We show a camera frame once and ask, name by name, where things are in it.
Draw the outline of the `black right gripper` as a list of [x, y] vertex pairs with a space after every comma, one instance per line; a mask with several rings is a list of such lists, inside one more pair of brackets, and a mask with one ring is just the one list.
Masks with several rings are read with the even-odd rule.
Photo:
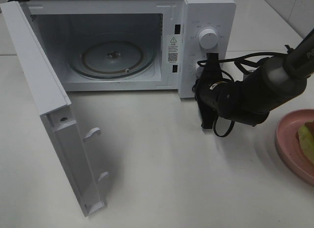
[[195, 99], [201, 116], [201, 127], [212, 129], [219, 110], [219, 95], [226, 84], [219, 64], [219, 53], [207, 53], [206, 64], [195, 83]]

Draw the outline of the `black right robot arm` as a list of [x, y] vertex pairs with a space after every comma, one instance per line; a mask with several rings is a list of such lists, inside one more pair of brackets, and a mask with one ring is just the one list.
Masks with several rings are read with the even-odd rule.
[[314, 73], [314, 33], [286, 49], [229, 59], [207, 53], [198, 61], [203, 70], [193, 92], [202, 128], [215, 130], [218, 118], [224, 118], [231, 122], [225, 137], [236, 122], [261, 124], [273, 109], [302, 94]]

